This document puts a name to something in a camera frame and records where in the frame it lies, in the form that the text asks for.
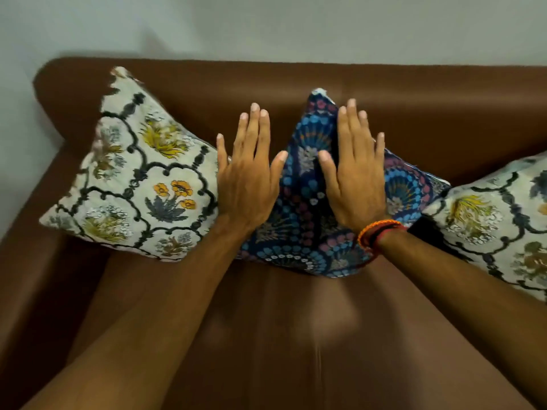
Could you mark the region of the person's left forearm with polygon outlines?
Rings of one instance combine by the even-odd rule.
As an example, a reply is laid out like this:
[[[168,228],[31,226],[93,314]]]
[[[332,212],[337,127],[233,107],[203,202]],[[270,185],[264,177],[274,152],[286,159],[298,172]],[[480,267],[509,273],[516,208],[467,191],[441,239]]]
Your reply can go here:
[[[241,244],[256,226],[220,215],[179,263],[20,410],[158,410]]]

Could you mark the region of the orange and red thread wristband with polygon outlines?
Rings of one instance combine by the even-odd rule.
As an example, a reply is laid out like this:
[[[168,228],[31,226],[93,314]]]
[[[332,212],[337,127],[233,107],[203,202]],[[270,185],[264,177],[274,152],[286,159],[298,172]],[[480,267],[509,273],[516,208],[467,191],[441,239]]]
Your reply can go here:
[[[373,222],[367,227],[363,228],[356,238],[356,243],[363,250],[370,252],[374,256],[379,253],[377,248],[377,243],[380,239],[380,236],[384,232],[392,230],[407,230],[407,227],[401,222],[393,219],[385,219]]]

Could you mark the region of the blue patterned cushion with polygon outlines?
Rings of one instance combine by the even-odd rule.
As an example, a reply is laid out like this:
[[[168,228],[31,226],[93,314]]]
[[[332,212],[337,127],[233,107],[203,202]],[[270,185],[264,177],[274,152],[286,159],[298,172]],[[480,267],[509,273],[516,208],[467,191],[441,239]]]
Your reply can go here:
[[[355,274],[374,254],[340,226],[325,194],[318,152],[338,158],[338,107],[324,89],[314,89],[306,111],[289,141],[288,158],[280,179],[279,196],[268,220],[241,248],[239,258],[269,263],[300,273],[340,278]],[[385,191],[388,213],[405,227],[450,183],[423,172],[385,150]]]

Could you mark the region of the person's right forearm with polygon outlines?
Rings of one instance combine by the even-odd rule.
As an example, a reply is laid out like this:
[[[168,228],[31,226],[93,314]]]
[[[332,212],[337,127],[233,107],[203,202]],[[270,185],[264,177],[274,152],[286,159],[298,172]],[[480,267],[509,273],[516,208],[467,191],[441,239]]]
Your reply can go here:
[[[402,229],[375,248],[538,410],[547,410],[547,305]]]

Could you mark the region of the white floral cushion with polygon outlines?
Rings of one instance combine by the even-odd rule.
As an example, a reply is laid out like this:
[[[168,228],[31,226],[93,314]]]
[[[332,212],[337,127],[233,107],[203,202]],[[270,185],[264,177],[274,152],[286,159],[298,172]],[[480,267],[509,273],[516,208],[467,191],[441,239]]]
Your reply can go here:
[[[462,258],[547,304],[547,151],[452,188],[423,214]]]
[[[39,223],[110,249],[181,261],[218,214],[217,150],[126,68],[111,75],[91,151]]]

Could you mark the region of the person's right hand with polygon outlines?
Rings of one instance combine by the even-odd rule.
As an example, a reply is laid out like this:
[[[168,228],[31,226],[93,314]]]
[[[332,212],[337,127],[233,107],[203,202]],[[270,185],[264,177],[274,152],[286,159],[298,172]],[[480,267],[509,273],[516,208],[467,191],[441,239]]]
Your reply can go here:
[[[371,134],[368,115],[358,110],[364,134],[364,152],[354,159],[352,140],[346,117],[346,105],[338,110],[338,164],[341,190],[327,190],[332,212],[338,223],[355,235],[379,220],[387,219],[385,167],[380,171],[375,163],[375,139]]]

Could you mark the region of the brown sofa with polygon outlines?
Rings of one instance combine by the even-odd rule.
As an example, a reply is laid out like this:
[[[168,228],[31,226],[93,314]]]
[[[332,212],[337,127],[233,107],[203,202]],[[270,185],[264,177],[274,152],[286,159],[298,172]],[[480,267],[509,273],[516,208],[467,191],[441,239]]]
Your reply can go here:
[[[126,311],[151,259],[42,227],[90,150],[122,66],[213,142],[251,102],[283,149],[312,89],[372,116],[387,147],[452,185],[547,150],[547,67],[62,57],[35,75],[65,139],[0,246],[0,410],[17,410]],[[162,410],[533,410],[383,258],[335,280],[235,261]]]

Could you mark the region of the person's left hand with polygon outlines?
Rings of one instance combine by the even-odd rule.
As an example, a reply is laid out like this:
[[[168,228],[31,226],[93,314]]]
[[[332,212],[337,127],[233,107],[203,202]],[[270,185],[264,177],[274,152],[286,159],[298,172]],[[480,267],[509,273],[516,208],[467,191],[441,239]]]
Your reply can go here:
[[[229,164],[217,174],[218,220],[242,237],[248,237],[268,219],[279,195],[279,185],[270,186],[270,116],[261,107],[254,158],[243,159],[249,113],[240,115]]]

